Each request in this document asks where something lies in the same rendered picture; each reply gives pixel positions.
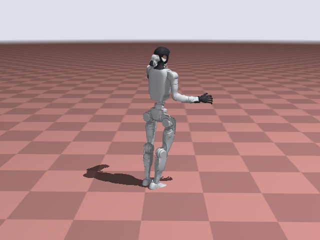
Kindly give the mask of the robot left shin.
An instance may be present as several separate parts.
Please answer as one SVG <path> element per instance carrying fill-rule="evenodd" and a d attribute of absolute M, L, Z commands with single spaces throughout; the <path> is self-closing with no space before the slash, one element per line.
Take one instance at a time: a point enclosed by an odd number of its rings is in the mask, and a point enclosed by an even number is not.
<path fill-rule="evenodd" d="M 145 179 L 147 177 L 147 179 L 149 180 L 150 179 L 150 173 L 151 173 L 151 166 L 152 166 L 152 163 L 153 163 L 153 154 L 154 154 L 154 152 L 146 153 L 145 152 L 145 146 L 146 146 L 146 144 L 143 147 L 143 150 L 144 150 L 144 153 L 143 153 L 143 164 L 144 164 L 144 169 L 145 169 Z"/>

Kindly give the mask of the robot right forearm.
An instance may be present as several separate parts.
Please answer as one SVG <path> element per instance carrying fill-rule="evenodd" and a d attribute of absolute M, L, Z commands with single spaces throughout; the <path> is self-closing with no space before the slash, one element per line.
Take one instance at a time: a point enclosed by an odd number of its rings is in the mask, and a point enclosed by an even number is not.
<path fill-rule="evenodd" d="M 186 96 L 186 95 L 181 95 L 181 94 L 176 94 L 175 99 L 182 102 L 182 103 L 194 103 L 194 102 L 199 102 L 199 97 L 197 96 Z"/>

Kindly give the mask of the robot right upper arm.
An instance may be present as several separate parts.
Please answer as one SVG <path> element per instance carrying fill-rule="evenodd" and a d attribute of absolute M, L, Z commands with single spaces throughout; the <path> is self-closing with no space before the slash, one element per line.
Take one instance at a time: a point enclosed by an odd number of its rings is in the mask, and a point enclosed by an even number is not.
<path fill-rule="evenodd" d="M 176 94 L 178 93 L 178 74 L 174 71 L 167 71 L 167 78 L 168 80 L 170 80 L 170 88 L 171 88 L 171 95 L 172 95 L 172 99 L 174 101 L 178 101 L 176 100 Z"/>

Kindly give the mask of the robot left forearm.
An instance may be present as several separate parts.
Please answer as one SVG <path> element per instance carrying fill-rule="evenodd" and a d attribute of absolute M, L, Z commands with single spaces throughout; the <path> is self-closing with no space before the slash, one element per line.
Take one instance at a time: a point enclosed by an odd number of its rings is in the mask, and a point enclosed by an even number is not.
<path fill-rule="evenodd" d="M 163 58 L 162 58 L 162 60 L 163 60 Z M 154 66 L 154 65 L 156 65 L 156 64 L 160 61 L 160 58 L 159 58 L 158 55 L 153 54 L 153 55 L 151 56 L 151 60 L 150 60 L 150 61 L 153 61 L 153 66 Z M 149 63 L 150 63 L 150 61 L 149 61 Z"/>

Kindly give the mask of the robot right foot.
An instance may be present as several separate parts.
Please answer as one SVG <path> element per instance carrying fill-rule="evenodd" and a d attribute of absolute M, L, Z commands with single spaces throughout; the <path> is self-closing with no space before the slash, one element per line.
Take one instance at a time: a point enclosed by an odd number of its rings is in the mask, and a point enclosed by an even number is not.
<path fill-rule="evenodd" d="M 158 181 L 159 182 L 159 181 Z M 155 182 L 151 182 L 150 184 L 149 184 L 149 189 L 157 189 L 157 188 L 162 188 L 162 187 L 165 187 L 166 186 L 166 184 L 165 183 L 161 183 L 161 182 L 159 182 L 159 184 L 155 184 Z"/>

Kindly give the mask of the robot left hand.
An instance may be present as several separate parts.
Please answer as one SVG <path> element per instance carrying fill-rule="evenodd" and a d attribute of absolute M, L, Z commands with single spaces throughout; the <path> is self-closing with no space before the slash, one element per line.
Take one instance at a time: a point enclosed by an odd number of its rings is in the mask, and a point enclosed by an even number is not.
<path fill-rule="evenodd" d="M 152 67 L 154 67 L 154 66 L 153 66 L 153 60 L 150 61 L 149 65 L 152 66 Z M 147 78 L 149 79 L 149 75 L 148 75 L 148 74 L 147 74 Z"/>

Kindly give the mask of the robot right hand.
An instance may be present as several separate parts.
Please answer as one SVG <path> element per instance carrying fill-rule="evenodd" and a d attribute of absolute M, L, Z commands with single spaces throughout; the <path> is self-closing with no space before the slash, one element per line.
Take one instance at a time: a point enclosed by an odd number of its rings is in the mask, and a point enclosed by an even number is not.
<path fill-rule="evenodd" d="M 201 96 L 197 96 L 198 99 L 199 99 L 199 101 L 195 101 L 194 103 L 203 102 L 203 103 L 211 103 L 211 104 L 213 104 L 213 103 L 212 103 L 212 102 L 213 102 L 212 96 L 211 96 L 211 95 L 207 95 L 207 94 L 208 94 L 208 93 L 205 93 L 205 94 L 203 94 L 203 95 L 201 95 Z"/>

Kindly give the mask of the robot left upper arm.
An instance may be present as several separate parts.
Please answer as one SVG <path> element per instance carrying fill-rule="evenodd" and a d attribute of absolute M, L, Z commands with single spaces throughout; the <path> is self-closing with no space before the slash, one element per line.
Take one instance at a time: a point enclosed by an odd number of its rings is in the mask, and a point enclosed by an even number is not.
<path fill-rule="evenodd" d="M 163 58 L 163 62 L 165 62 L 165 61 L 166 61 L 166 59 Z M 157 66 L 157 64 L 158 64 L 158 63 L 156 63 L 156 66 Z M 164 66 L 166 66 L 166 65 L 167 65 L 167 63 L 164 64 Z M 149 75 L 149 70 L 150 70 L 151 67 L 153 67 L 153 66 L 148 65 L 147 68 L 146 68 L 146 73 L 147 73 L 148 75 Z"/>

